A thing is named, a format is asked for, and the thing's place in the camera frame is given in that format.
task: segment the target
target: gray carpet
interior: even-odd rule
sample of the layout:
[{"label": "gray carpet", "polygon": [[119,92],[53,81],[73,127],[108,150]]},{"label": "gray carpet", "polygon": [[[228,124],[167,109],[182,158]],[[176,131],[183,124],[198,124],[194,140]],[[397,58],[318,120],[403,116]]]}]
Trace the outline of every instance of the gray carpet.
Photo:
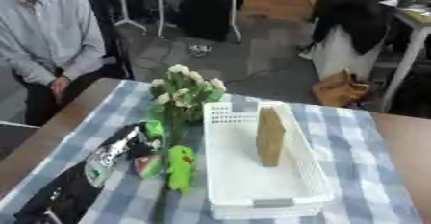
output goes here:
[{"label": "gray carpet", "polygon": [[[310,87],[317,80],[311,62],[299,59],[294,47],[308,41],[309,30],[305,23],[272,21],[260,17],[240,20],[243,33],[241,44],[214,43],[184,37],[175,28],[166,28],[168,40],[157,39],[155,27],[144,36],[140,30],[124,26],[120,30],[130,44],[137,80],[149,82],[164,72],[164,64],[184,64],[201,72],[206,78],[220,78],[229,92],[265,99],[289,102],[315,103]],[[189,55],[188,43],[207,43],[213,52],[202,58]],[[267,70],[250,78],[250,75]],[[12,77],[4,62],[0,63],[0,120],[23,122],[25,90]]]}]

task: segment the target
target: man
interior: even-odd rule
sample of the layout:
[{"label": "man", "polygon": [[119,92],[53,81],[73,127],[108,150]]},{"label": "man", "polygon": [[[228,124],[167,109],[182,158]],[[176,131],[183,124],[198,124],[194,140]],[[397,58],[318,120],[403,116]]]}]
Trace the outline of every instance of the man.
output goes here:
[{"label": "man", "polygon": [[0,0],[0,61],[41,126],[99,77],[105,46],[88,0]]}]

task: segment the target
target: white container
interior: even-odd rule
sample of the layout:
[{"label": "white container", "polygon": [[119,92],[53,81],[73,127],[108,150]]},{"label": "white container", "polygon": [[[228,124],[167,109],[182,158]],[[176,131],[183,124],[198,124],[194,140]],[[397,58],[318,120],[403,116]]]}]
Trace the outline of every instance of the white container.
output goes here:
[{"label": "white container", "polygon": [[382,43],[379,43],[364,55],[358,55],[352,47],[350,35],[337,26],[315,47],[313,63],[320,80],[345,69],[356,74],[360,80],[368,80],[381,50]]},{"label": "white container", "polygon": [[[216,219],[316,215],[333,199],[326,176],[288,104],[261,102],[254,111],[238,104],[204,108],[208,192]],[[273,107],[286,129],[279,166],[263,167],[256,147],[261,107]]]}]

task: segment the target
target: man's hand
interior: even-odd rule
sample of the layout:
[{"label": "man's hand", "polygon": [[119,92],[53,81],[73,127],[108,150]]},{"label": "man's hand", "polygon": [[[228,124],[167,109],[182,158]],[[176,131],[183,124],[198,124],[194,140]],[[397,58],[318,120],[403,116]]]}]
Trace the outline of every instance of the man's hand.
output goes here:
[{"label": "man's hand", "polygon": [[51,90],[57,99],[57,102],[62,100],[64,90],[69,86],[70,80],[65,76],[60,76],[51,83]]}]

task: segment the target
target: cable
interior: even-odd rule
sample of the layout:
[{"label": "cable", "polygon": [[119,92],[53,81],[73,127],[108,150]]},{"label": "cable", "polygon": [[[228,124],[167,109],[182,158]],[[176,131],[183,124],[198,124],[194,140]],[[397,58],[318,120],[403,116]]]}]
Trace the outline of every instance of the cable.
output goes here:
[{"label": "cable", "polygon": [[276,69],[276,70],[259,70],[259,71],[256,71],[256,72],[248,75],[244,79],[226,81],[225,85],[229,86],[229,85],[234,84],[234,83],[247,82],[247,81],[250,81],[251,79],[253,79],[253,78],[255,78],[255,77],[259,76],[259,75],[262,75],[264,73],[276,74],[276,73],[283,72],[283,71],[286,71],[286,70],[288,70],[288,68],[280,68],[280,69]]},{"label": "cable", "polygon": [[[162,69],[163,72],[167,71],[167,69],[169,68],[169,65],[164,63],[165,59],[167,57],[170,56],[170,54],[172,54],[172,50],[173,50],[173,41],[171,40],[167,40],[168,42],[170,42],[170,45],[166,51],[166,53],[161,56],[158,60],[152,59],[152,58],[140,58],[140,60],[150,60],[151,62],[154,62],[158,67],[160,67]],[[133,66],[140,68],[140,69],[145,69],[148,70],[150,72],[153,73],[154,76],[158,76],[159,74],[157,73],[157,69],[155,68],[150,68],[150,67],[146,67],[146,66],[141,66],[139,64],[137,64],[136,62],[133,62]]]}]

